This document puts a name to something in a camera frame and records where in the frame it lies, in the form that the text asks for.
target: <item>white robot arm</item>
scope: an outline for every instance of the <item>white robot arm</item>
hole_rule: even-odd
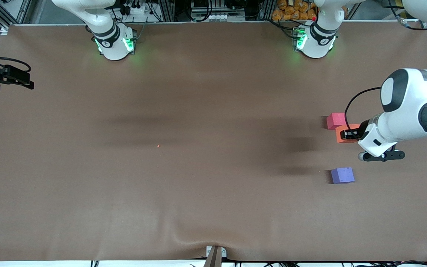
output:
[[[335,36],[344,20],[343,6],[365,0],[314,0],[319,7],[317,20],[299,26],[302,33],[295,41],[296,50],[313,59],[323,57],[332,49]]]
[[[427,1],[403,0],[412,16],[427,23]],[[361,124],[358,144],[370,155],[384,157],[397,142],[427,136],[427,70],[403,68],[381,86],[384,113]]]
[[[95,35],[98,50],[110,60],[123,59],[134,51],[135,37],[133,29],[122,23],[116,23],[105,7],[115,4],[116,0],[52,0],[88,25]]]

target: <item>black band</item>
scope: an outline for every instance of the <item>black band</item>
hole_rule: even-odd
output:
[[[110,38],[108,38],[108,39],[97,38],[96,40],[98,41],[99,44],[101,44],[102,47],[110,48],[113,46],[113,43],[116,40],[118,40],[118,38],[120,37],[120,32],[121,32],[120,27],[118,27],[118,25],[116,25],[116,32]]]
[[[103,32],[103,33],[96,33],[96,32],[93,32],[93,35],[95,35],[96,37],[99,37],[99,38],[103,38],[103,37],[105,37],[105,36],[108,36],[108,35],[110,35],[114,30],[115,30],[115,27],[117,27],[116,26],[116,23],[114,23],[113,22],[113,26],[112,26],[112,28],[111,29],[109,29],[108,31],[106,31],[106,32]]]
[[[333,30],[324,29],[323,27],[321,27],[317,24],[317,20],[315,20],[315,22],[312,23],[311,27],[316,27],[318,30],[320,30],[321,32],[323,32],[325,34],[334,34],[339,30],[339,28],[333,29]]]
[[[331,36],[323,36],[315,31],[314,27],[310,27],[311,29],[311,36],[317,41],[317,44],[320,46],[326,46],[329,44],[335,37],[335,35]]]

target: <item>pink cube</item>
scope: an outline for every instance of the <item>pink cube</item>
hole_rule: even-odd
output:
[[[337,127],[345,125],[344,113],[331,113],[327,117],[327,129],[335,130]]]

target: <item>purple block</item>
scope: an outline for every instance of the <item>purple block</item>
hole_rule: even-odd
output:
[[[355,181],[354,173],[350,167],[333,169],[331,174],[334,184],[348,184]]]

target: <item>brown table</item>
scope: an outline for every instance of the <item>brown table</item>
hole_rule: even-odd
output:
[[[0,56],[36,84],[0,92],[0,260],[427,260],[427,139],[364,163],[323,128],[427,68],[427,32],[345,23],[314,60],[267,23],[149,25],[112,62],[83,27],[11,27]]]

